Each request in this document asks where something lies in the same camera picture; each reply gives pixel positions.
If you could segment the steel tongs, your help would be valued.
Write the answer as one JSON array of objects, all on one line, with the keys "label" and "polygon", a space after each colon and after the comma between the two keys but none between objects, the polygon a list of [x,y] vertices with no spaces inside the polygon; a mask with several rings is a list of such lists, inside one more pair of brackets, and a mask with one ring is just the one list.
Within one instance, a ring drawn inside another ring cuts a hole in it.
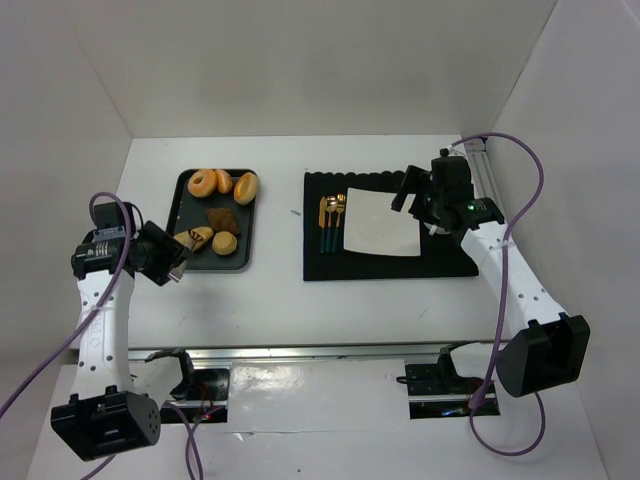
[{"label": "steel tongs", "polygon": [[177,253],[176,258],[172,261],[171,268],[169,269],[168,273],[169,279],[174,282],[179,282],[182,279],[184,270],[186,268],[186,262],[189,256],[192,254],[192,252],[189,252],[180,243],[178,244],[180,246],[179,252]]}]

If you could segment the long bread roll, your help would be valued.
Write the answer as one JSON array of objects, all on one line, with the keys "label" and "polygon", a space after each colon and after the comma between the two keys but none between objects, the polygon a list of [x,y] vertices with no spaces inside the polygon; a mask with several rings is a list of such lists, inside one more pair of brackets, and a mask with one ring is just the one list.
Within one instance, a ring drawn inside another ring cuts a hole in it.
[{"label": "long bread roll", "polygon": [[207,226],[191,228],[179,232],[173,238],[189,252],[197,252],[213,238],[214,230]]}]

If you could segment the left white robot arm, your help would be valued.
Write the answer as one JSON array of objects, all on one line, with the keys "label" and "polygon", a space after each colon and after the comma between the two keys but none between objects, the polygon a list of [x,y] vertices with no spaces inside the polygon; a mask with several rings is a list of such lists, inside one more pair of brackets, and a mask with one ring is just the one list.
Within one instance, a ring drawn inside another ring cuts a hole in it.
[{"label": "left white robot arm", "polygon": [[189,251],[151,221],[127,232],[102,226],[87,235],[72,256],[85,328],[70,398],[51,410],[54,432],[83,461],[154,445],[160,410],[170,395],[182,395],[193,377],[182,348],[150,354],[132,377],[128,320],[134,279],[158,286],[179,280]]}]

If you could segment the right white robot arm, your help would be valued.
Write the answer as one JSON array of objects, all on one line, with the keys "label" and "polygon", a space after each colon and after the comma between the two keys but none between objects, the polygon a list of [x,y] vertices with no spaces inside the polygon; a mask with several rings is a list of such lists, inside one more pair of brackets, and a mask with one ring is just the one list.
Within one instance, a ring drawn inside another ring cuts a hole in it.
[{"label": "right white robot arm", "polygon": [[400,211],[409,196],[409,214],[449,233],[505,304],[503,323],[511,338],[495,367],[506,392],[522,397],[576,381],[590,327],[546,292],[496,203],[475,197],[468,161],[445,156],[432,160],[429,170],[408,166],[392,210]]}]

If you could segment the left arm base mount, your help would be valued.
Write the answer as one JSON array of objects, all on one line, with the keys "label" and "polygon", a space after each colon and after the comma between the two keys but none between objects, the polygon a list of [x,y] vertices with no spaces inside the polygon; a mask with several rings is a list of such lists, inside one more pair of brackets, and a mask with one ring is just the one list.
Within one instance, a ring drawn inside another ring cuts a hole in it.
[{"label": "left arm base mount", "polygon": [[168,401],[178,407],[192,423],[226,423],[230,367],[197,367],[184,348],[153,352],[144,362],[156,366],[164,359],[174,359],[180,370],[179,382],[170,390]]}]

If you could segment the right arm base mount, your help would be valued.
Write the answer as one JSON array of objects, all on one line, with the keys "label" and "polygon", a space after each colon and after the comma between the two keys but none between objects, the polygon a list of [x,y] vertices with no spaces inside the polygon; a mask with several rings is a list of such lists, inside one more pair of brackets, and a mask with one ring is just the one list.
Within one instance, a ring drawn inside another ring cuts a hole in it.
[{"label": "right arm base mount", "polygon": [[481,387],[484,375],[461,377],[454,368],[451,353],[467,342],[442,347],[431,363],[405,365],[396,382],[406,387],[412,420],[469,417],[471,396]]}]

